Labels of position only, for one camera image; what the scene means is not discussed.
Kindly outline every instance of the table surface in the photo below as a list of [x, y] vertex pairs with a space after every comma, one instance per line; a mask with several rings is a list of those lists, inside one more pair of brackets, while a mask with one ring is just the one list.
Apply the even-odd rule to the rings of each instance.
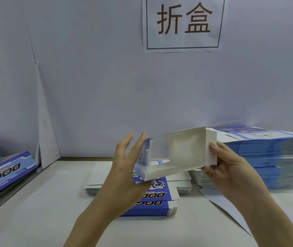
[[[0, 246], [62, 246], [92, 201], [83, 186], [97, 161], [57, 161], [0, 207]], [[198, 192], [178, 200], [173, 217], [118, 218], [98, 246], [257, 246], [228, 214]], [[293, 188], [274, 194], [293, 209]]]

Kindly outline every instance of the person's right hand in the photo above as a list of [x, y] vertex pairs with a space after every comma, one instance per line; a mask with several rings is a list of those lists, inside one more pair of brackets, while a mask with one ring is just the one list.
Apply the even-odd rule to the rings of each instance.
[[242, 209], [253, 201], [271, 199], [262, 178], [243, 157], [219, 141], [209, 147], [217, 155], [218, 164], [202, 170], [235, 207]]

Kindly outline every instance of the blue box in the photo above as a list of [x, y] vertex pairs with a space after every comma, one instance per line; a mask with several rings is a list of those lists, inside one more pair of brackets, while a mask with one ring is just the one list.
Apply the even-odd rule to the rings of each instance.
[[36, 169], [38, 165], [29, 151], [0, 159], [0, 191]]

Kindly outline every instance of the chinese character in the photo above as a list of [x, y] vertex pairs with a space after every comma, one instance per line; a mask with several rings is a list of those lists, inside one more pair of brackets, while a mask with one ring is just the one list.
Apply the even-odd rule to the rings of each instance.
[[[198, 5], [191, 10], [190, 12], [186, 13], [186, 15], [190, 15], [192, 12], [194, 12], [194, 14], [200, 14], [200, 13], [205, 13], [205, 11], [208, 14], [212, 14], [213, 12], [206, 9], [202, 3], [198, 3]], [[203, 19], [198, 19], [198, 20], [194, 20], [194, 18], [196, 17], [202, 17]], [[207, 21], [207, 15], [192, 15], [191, 16], [191, 22], [206, 22]], [[192, 23], [189, 24], [189, 29], [188, 31], [186, 31], [186, 33], [209, 33], [210, 30], [208, 30], [208, 23]]]
[[[178, 4], [176, 6], [169, 7], [168, 26], [167, 26], [167, 30], [166, 30], [165, 34], [168, 34], [169, 29], [170, 29], [170, 24], [171, 24], [172, 18], [174, 18], [174, 17], [175, 17], [175, 34], [177, 34], [177, 22], [178, 22], [178, 18], [179, 17], [182, 17], [182, 15], [172, 15], [172, 9], [174, 9], [174, 8], [180, 8], [180, 7], [182, 7], [181, 4]], [[164, 12], [164, 5], [163, 4], [161, 4], [161, 12], [158, 12], [157, 14], [158, 15], [161, 15], [161, 20], [160, 21], [157, 21], [157, 24], [160, 24], [161, 23], [161, 31], [159, 31], [158, 33], [159, 34], [162, 34], [164, 32], [164, 22], [167, 20], [167, 18], [164, 18], [164, 15], [167, 15], [167, 12], [166, 11]]]

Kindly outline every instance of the white paper sign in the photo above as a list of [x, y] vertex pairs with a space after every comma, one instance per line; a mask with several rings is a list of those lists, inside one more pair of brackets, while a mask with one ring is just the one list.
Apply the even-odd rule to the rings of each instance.
[[146, 52], [216, 51], [228, 0], [143, 0]]

